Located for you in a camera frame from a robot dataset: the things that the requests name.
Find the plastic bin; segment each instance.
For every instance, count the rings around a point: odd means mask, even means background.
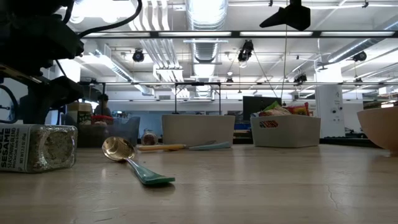
[[[251,118],[255,146],[309,147],[319,145],[321,119],[302,115]]]

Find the ceiling duct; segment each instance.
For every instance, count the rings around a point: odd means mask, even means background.
[[[226,20],[228,0],[185,0],[190,30],[222,30]],[[194,63],[211,63],[218,53],[219,43],[193,43]],[[215,65],[194,65],[198,77],[209,78],[214,74]]]
[[[397,30],[398,29],[398,15],[389,19],[385,23],[377,26],[374,30]],[[350,58],[363,50],[372,47],[373,45],[383,41],[386,38],[370,38],[366,40],[355,40],[352,43],[332,53],[328,57],[328,63],[337,63],[347,58]]]

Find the desk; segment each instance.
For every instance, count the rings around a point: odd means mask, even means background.
[[[140,154],[176,182],[144,187],[127,164],[79,149],[72,169],[0,173],[0,223],[393,223],[398,159],[321,145]]]

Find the black monitor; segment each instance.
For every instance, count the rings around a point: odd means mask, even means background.
[[[282,104],[280,98],[273,97],[261,97],[261,96],[244,96],[243,97],[243,120],[250,121],[250,116],[253,113],[259,112],[265,109],[267,106],[278,102]]]

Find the ceiling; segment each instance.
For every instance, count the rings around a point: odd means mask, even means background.
[[[320,6],[338,6],[341,3],[345,6],[363,5],[362,0],[302,0],[302,4],[307,7]],[[269,16],[277,12],[278,6],[286,4],[286,1],[274,0],[274,6],[269,7],[266,4],[268,1],[229,1],[228,12],[226,16],[225,30],[261,30],[259,24]],[[118,4],[112,10],[122,10],[123,4],[130,4],[129,1],[115,1],[107,4]],[[187,30],[187,18],[184,9],[184,0],[169,0],[169,25],[172,30]],[[112,10],[109,8],[99,7],[102,14],[110,14]],[[338,9],[312,9],[311,11],[311,26],[307,30],[373,30],[379,24],[394,17],[398,9],[398,2],[393,0],[372,0],[367,8],[353,7],[353,8],[338,8]],[[79,24],[69,25],[75,31],[83,31],[85,29],[103,26],[108,23],[100,17],[85,18]],[[285,30],[285,26],[275,26],[266,28],[264,30]],[[129,26],[122,26],[115,30],[131,31]],[[238,60],[236,60],[236,52],[242,47],[244,39],[223,39],[228,43],[221,44],[217,62],[221,63],[215,68],[215,74],[212,81],[220,80],[224,82],[227,77],[227,72],[233,72],[233,79],[235,82],[261,82],[264,81],[264,73],[272,82],[281,81],[283,74],[289,74],[288,78],[292,78],[295,74],[291,71],[304,62],[305,59],[316,57],[317,54],[329,54],[351,43],[354,39],[320,39],[320,48],[318,49],[317,39],[253,39],[254,50],[257,57],[253,55],[246,68],[240,68]],[[98,39],[94,40],[101,46],[107,44],[112,49],[112,58],[119,62],[132,76],[138,80],[145,82],[154,82],[152,75],[153,62],[146,55],[146,59],[137,63],[132,60],[132,54],[135,49],[141,49],[143,46],[137,39]],[[373,45],[365,50],[368,55],[368,60],[377,57],[385,52],[388,52],[398,47],[396,39],[386,39],[382,42]],[[183,67],[183,77],[186,79],[194,76],[192,69],[192,55],[190,44],[184,44],[182,39],[174,39],[174,49],[176,51],[178,61]],[[82,64],[81,75],[86,77],[95,77],[99,81],[116,82],[118,76],[110,69],[98,62],[90,60],[90,56],[84,56],[79,59]],[[352,61],[342,62],[343,79],[352,80],[354,76],[364,73],[373,72],[383,67],[398,62],[398,51],[372,60],[357,63],[357,69],[354,68]],[[308,80],[313,80],[314,69],[307,71]],[[396,69],[388,73],[373,76],[367,82],[378,82],[388,77],[397,76]],[[126,87],[121,87],[120,90],[127,90]]]

